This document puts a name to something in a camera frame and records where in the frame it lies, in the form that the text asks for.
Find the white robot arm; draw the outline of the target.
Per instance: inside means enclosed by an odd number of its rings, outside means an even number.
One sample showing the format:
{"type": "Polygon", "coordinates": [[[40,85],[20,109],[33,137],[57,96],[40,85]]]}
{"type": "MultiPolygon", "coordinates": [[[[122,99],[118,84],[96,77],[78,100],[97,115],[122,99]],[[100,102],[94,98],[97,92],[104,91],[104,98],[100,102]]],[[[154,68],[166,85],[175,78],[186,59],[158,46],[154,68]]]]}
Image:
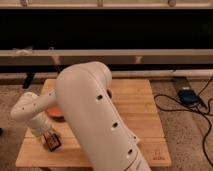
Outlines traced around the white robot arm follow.
{"type": "Polygon", "coordinates": [[[16,103],[11,116],[26,121],[56,105],[94,171],[151,171],[137,136],[107,93],[111,82],[111,71],[101,62],[69,66],[60,72],[51,91],[16,103]]]}

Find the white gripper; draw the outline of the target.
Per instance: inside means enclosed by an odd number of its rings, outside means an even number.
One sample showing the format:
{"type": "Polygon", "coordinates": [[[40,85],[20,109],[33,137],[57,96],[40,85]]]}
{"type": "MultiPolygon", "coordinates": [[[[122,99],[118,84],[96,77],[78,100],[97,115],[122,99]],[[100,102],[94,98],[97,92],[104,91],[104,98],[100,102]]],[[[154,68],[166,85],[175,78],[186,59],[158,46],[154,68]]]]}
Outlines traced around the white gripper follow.
{"type": "Polygon", "coordinates": [[[35,119],[29,122],[29,129],[35,137],[39,137],[51,128],[51,122],[44,119],[35,119]]]}

